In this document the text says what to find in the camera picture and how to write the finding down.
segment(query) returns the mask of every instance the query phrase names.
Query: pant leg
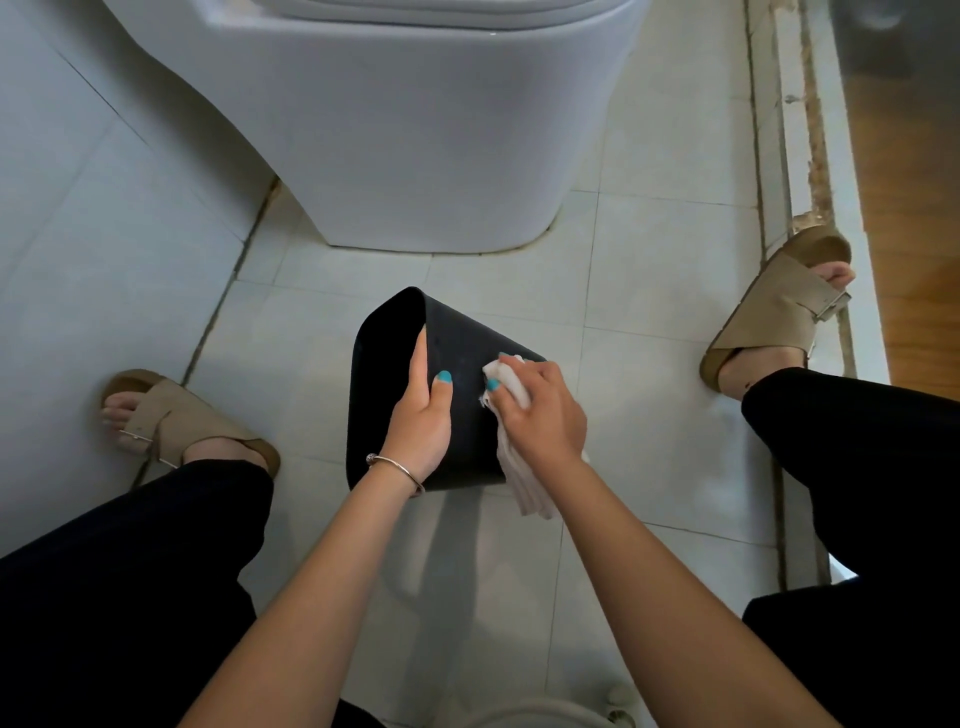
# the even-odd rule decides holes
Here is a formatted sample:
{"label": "pant leg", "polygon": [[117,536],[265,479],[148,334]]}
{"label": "pant leg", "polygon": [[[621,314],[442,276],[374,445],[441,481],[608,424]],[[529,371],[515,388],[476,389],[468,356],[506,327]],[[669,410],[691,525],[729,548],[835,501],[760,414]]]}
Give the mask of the pant leg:
{"label": "pant leg", "polygon": [[272,494],[198,461],[0,560],[5,722],[176,725],[255,620],[236,579]]}
{"label": "pant leg", "polygon": [[743,414],[809,489],[828,550],[861,574],[754,599],[744,622],[845,726],[938,710],[948,693],[930,689],[931,651],[952,620],[938,571],[950,554],[945,477],[960,466],[960,404],[788,369],[754,385]]}
{"label": "pant leg", "polygon": [[946,565],[960,402],[804,369],[755,384],[743,415],[809,491],[817,535],[864,577]]}

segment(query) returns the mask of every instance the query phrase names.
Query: wooden floor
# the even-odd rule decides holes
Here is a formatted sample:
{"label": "wooden floor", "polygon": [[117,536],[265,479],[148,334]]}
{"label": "wooden floor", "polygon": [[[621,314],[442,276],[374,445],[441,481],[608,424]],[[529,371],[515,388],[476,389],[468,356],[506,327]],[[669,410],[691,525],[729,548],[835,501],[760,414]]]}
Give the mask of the wooden floor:
{"label": "wooden floor", "polygon": [[890,377],[960,400],[956,140],[910,79],[852,75],[845,88]]}

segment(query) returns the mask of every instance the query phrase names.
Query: beige sandal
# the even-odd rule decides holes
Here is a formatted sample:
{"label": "beige sandal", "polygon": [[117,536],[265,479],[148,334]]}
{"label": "beige sandal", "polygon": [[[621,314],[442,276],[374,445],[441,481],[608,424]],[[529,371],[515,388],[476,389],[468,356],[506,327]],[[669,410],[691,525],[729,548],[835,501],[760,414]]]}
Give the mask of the beige sandal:
{"label": "beige sandal", "polygon": [[147,369],[130,369],[115,375],[104,388],[101,406],[118,392],[142,392],[144,398],[121,432],[129,435],[141,453],[171,468],[183,462],[183,451],[210,437],[237,440],[259,452],[267,472],[276,477],[280,453],[266,440],[228,420],[213,407],[175,381]]}
{"label": "beige sandal", "polygon": [[851,251],[850,243],[832,227],[807,228],[787,240],[763,266],[704,354],[700,377],[707,387],[720,391],[720,368],[741,349],[796,347],[804,350],[805,365],[817,323],[850,300],[849,293],[837,291],[810,271],[833,261],[849,263]]}

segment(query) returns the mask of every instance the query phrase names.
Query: bracelet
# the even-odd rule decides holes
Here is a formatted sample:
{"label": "bracelet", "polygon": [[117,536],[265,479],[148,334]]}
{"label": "bracelet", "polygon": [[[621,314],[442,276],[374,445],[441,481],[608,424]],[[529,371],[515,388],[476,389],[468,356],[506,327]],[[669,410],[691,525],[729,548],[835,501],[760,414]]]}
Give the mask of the bracelet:
{"label": "bracelet", "polygon": [[373,463],[375,463],[377,460],[382,460],[385,463],[390,463],[391,465],[399,469],[403,474],[405,474],[407,477],[409,477],[411,480],[414,481],[414,483],[417,486],[417,492],[410,497],[422,496],[424,493],[426,493],[426,488],[423,487],[423,483],[421,483],[419,480],[414,478],[413,473],[408,471],[406,468],[404,468],[395,460],[391,460],[389,457],[384,457],[383,455],[378,455],[375,452],[371,452],[369,455],[367,455],[367,467],[369,468],[370,466],[372,466]]}

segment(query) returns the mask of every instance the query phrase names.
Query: trash can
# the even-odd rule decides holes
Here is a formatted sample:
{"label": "trash can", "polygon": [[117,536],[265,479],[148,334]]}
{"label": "trash can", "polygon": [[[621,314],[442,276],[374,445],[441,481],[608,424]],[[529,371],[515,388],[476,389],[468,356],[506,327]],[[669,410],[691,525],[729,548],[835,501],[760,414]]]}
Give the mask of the trash can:
{"label": "trash can", "polygon": [[353,344],[347,424],[347,482],[351,489],[367,472],[367,455],[383,447],[424,325],[427,381],[432,382],[444,369],[453,377],[450,447],[440,467],[424,481],[424,488],[440,491],[504,481],[496,459],[496,418],[480,403],[486,386],[481,370],[500,352],[533,361],[544,359],[411,287],[368,316]]}

